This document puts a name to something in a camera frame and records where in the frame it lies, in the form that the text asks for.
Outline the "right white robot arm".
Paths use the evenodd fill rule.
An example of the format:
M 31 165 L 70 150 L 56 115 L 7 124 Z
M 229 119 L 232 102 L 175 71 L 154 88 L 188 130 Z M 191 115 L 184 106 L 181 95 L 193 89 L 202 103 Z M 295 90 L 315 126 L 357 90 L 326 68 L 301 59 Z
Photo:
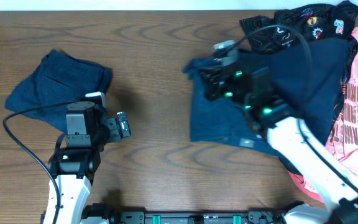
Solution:
M 324 149 L 312 131 L 319 123 L 307 107 L 308 88 L 317 81 L 313 64 L 308 72 L 279 85 L 278 70 L 257 55 L 222 59 L 200 68 L 213 101 L 227 98 L 236 104 L 255 134 L 265 133 L 268 144 L 285 156 L 318 191 L 325 210 L 299 204 L 275 217 L 275 223 L 358 223 L 358 175 Z

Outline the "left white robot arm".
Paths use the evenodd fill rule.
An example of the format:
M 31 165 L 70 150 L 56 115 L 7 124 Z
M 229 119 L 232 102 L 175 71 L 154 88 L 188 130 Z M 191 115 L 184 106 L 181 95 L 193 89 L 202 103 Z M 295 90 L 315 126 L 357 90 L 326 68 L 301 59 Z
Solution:
M 124 112 L 109 118 L 103 105 L 79 101 L 67 106 L 67 132 L 48 162 L 52 180 L 44 223 L 80 223 L 101 152 L 108 143 L 131 136 Z

